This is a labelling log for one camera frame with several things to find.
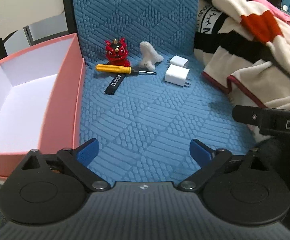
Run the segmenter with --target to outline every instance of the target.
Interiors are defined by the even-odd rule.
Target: yellow screwdriver handle
[[[102,71],[102,72],[130,74],[132,68],[131,67],[123,67],[123,66],[115,66],[115,65],[98,64],[98,65],[96,65],[96,70]]]

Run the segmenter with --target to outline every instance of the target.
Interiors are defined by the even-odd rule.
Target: white logo
[[[149,188],[149,186],[147,186],[146,184],[143,184],[143,185],[140,185],[139,188],[141,188],[141,189],[147,189],[147,188]]]

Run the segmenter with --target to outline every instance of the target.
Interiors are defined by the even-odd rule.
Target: blue backrest
[[[131,54],[150,42],[161,53],[190,54],[198,0],[73,0],[86,61],[105,58],[105,40],[125,37]]]

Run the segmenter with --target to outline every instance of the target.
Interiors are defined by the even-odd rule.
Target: screwdriver
[[[132,67],[123,67],[123,66],[105,65],[105,64],[96,65],[96,70],[102,71],[102,72],[124,73],[124,74],[132,74],[132,75],[138,75],[140,73],[156,75],[156,72],[135,70]]]

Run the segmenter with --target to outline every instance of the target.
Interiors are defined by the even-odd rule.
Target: gray ribbed surface
[[[289,240],[281,224],[242,228],[210,214],[194,193],[170,182],[117,182],[91,195],[71,218],[45,227],[7,223],[0,240]]]

